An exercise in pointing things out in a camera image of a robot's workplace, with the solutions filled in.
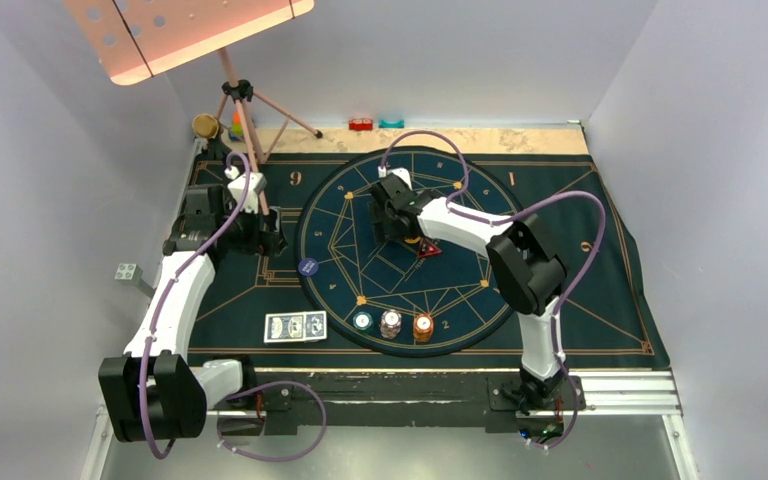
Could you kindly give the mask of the red triangular dealer button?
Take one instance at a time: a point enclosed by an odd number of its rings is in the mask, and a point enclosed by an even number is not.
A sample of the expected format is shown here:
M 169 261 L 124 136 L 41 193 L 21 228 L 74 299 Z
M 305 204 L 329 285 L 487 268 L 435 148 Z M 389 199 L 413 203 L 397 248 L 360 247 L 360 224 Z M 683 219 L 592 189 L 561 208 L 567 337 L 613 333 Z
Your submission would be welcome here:
M 417 256 L 420 259 L 433 257 L 436 255 L 440 255 L 441 253 L 442 253 L 442 250 L 433 241 L 426 238 L 422 238 L 419 241 Z

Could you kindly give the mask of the orange chip stack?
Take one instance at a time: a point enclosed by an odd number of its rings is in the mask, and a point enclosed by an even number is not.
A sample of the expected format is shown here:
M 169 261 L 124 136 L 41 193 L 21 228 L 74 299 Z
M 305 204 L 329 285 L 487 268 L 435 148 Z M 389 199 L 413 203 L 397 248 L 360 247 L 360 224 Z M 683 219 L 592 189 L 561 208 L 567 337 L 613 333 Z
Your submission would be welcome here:
M 427 314 L 420 314 L 413 321 L 413 338 L 417 343 L 427 343 L 434 332 L 434 321 Z

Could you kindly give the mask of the green blue chip stack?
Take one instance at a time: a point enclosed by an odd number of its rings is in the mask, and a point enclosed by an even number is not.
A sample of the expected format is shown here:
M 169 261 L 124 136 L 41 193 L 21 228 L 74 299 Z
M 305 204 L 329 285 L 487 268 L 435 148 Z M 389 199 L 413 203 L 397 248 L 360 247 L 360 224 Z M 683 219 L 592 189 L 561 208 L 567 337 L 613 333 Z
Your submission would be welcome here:
M 368 333 L 374 326 L 374 319 L 368 312 L 359 311 L 352 317 L 352 326 L 357 331 Z

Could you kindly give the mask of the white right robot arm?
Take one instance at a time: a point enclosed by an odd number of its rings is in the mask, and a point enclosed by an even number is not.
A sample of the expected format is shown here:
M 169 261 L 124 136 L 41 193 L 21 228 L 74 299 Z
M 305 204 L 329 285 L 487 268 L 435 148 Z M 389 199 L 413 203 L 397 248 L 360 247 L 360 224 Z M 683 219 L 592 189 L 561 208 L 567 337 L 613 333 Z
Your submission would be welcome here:
M 457 208 L 437 191 L 412 189 L 401 169 L 380 177 L 370 192 L 377 241 L 441 240 L 488 260 L 519 322 L 521 384 L 513 400 L 522 412 L 554 406 L 567 378 L 559 316 L 568 271 L 539 217 L 507 220 Z

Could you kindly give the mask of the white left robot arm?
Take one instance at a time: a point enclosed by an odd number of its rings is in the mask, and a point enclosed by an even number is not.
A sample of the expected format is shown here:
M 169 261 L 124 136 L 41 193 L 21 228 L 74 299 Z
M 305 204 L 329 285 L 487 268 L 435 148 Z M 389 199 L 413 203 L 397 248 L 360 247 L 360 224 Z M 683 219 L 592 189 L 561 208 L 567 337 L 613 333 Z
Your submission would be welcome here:
M 187 348 L 202 301 L 230 252 L 276 256 L 287 245 L 280 210 L 262 209 L 259 174 L 229 185 L 186 190 L 183 209 L 163 243 L 161 277 L 140 327 L 98 379 L 115 437 L 121 442 L 174 441 L 201 434 L 208 411 L 226 401 L 244 409 L 258 382 L 242 359 L 193 369 Z

